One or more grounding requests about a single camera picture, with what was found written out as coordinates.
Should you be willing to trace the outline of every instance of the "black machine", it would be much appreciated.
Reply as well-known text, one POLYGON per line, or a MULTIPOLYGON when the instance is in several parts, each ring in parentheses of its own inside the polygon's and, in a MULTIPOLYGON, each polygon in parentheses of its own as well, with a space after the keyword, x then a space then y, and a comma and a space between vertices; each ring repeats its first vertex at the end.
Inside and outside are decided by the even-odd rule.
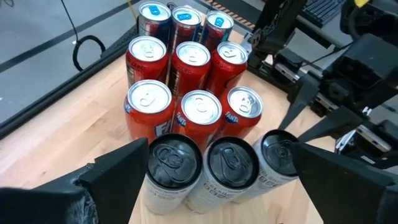
MULTIPOLYGON (((251 52, 249 69, 288 93, 292 103, 279 129, 307 105, 325 116, 292 151, 300 181, 323 222, 397 223, 398 176, 382 170, 397 164, 397 128, 388 121, 372 124, 368 113, 398 91, 393 38, 398 4, 378 0, 358 7, 347 1, 341 27, 354 42, 321 74, 301 72, 308 62, 284 48, 304 5, 304 0, 268 1, 243 43, 251 52), (265 63, 269 54, 275 55, 273 64, 265 63), (341 138, 345 146, 339 151, 346 156, 305 144, 324 136, 341 138)), ((128 223, 147 152, 147 140, 138 139, 35 189, 0 189, 0 223, 128 223)))

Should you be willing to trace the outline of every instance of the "can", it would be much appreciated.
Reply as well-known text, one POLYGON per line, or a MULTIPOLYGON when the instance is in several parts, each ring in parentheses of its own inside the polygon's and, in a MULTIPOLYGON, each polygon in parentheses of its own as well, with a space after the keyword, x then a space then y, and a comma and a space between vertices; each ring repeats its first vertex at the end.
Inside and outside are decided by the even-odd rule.
POLYGON ((169 42, 171 10, 159 2, 145 2, 139 6, 138 34, 158 38, 166 46, 169 42))
POLYGON ((234 20, 227 13, 210 11, 206 15, 199 43, 213 52, 221 42, 228 40, 233 26, 234 20))
POLYGON ((203 88, 210 57, 202 44, 187 41, 178 45, 170 67, 169 87, 173 96, 181 98, 192 90, 203 88))
POLYGON ((213 142, 203 155, 201 177, 185 205, 206 213, 244 193, 257 179, 259 161, 244 140, 224 137, 213 142))
POLYGON ((218 98, 235 87, 248 67, 248 53, 239 44, 222 42, 211 54, 211 69, 206 79, 205 90, 218 98))
POLYGON ((152 142, 170 132, 174 100, 164 83, 142 80, 133 84, 124 100, 124 110, 132 140, 148 138, 152 142))
POLYGON ((142 201, 149 211, 175 210, 199 180, 202 158, 198 146, 181 134, 165 134, 149 145, 148 171, 142 201))
POLYGON ((192 8, 179 6, 172 11, 172 25, 169 37, 169 53, 186 41, 198 40, 201 25, 200 13, 192 8))
POLYGON ((166 46, 155 37, 140 36, 133 39, 126 52, 127 80, 129 87, 141 80, 166 82, 166 46))
POLYGON ((243 203, 295 180, 292 150, 299 140, 283 130, 272 130, 259 138, 253 148, 259 158, 260 173, 254 185, 233 200, 243 203))
POLYGON ((244 138, 261 119, 263 109, 261 97, 248 87, 234 87, 224 93, 220 101, 223 117, 215 139, 224 136, 244 138))
POLYGON ((191 91, 177 105, 172 132, 192 138, 204 152, 220 127, 221 112, 221 103, 213 94, 191 91))

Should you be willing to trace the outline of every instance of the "wooden table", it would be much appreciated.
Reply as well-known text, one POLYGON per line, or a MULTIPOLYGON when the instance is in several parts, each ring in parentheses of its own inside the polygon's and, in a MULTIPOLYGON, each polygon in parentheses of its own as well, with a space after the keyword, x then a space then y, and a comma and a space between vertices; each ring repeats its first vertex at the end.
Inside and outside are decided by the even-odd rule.
MULTIPOLYGON (((231 41, 242 39, 237 32, 231 34, 231 41)), ((262 118, 246 137, 253 143, 278 127, 289 102, 284 92, 250 72, 245 72, 238 85, 252 88, 264 101, 262 118)), ((121 57, 3 139, 0 186, 36 187, 129 142, 123 110, 126 92, 126 64, 121 57)), ((306 108, 287 130, 298 136, 319 120, 306 108)), ((317 139, 311 144, 333 150, 334 140, 317 139)), ((250 202, 229 203, 205 215, 190 213, 184 206, 171 215, 153 215, 139 197, 130 223, 321 224, 322 220, 296 180, 250 202)))

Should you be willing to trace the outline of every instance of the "can lid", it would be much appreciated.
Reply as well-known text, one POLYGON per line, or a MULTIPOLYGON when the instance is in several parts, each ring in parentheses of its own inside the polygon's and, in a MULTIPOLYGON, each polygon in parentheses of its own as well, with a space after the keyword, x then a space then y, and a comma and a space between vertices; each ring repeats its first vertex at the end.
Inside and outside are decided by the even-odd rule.
POLYGON ((193 41, 182 42, 175 51, 181 61, 192 66, 202 66, 210 60, 209 50, 193 41))
POLYGON ((221 42, 217 47, 217 52, 229 63, 241 65, 248 60, 248 53, 237 43, 234 42, 221 42))
POLYGON ((130 87, 127 100, 135 110, 141 113, 158 113, 171 104, 172 93, 162 82, 141 80, 130 87))
POLYGON ((244 86, 237 86, 229 91, 228 103, 235 113, 245 118, 255 118, 261 115, 263 109, 261 97, 244 86))
POLYGON ((294 150, 294 143, 298 141, 287 131, 269 131, 262 138, 262 156, 277 173, 287 176, 297 175, 291 152, 294 150))
POLYGON ((198 146, 181 134, 165 134, 149 146, 148 174, 159 186, 183 189, 192 185, 201 173, 202 158, 198 146))
POLYGON ((134 38, 129 44, 129 51, 138 60, 155 62, 164 57, 167 49, 158 38, 145 35, 134 38))
POLYGON ((201 125, 213 124, 221 117, 221 103, 211 93, 193 90, 181 100, 182 112, 192 122, 201 125))
POLYGON ((229 29, 234 26, 234 20, 225 12, 210 11, 207 13, 206 19, 211 25, 222 29, 229 29))
POLYGON ((167 6, 154 1, 142 3, 139 6, 139 13, 153 21, 165 21, 172 14, 167 6))
POLYGON ((201 16, 197 10, 189 7, 179 6, 173 9, 175 20, 185 25, 197 25, 201 23, 201 16))
POLYGON ((207 160, 213 177, 228 188, 245 189, 259 174, 259 160, 254 149, 240 138, 223 137, 215 141, 207 160))

